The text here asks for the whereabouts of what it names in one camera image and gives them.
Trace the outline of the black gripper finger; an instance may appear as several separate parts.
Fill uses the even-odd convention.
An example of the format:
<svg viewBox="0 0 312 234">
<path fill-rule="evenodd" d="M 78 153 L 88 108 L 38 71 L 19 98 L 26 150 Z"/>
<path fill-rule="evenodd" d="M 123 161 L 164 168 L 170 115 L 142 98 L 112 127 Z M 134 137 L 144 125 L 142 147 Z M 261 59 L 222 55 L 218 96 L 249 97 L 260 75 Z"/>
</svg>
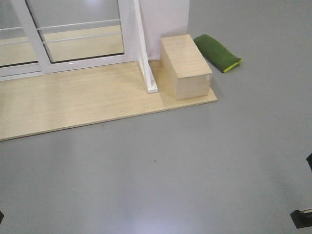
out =
<svg viewBox="0 0 312 234">
<path fill-rule="evenodd" d="M 295 210 L 290 214 L 297 229 L 312 226 L 312 209 Z"/>
</svg>

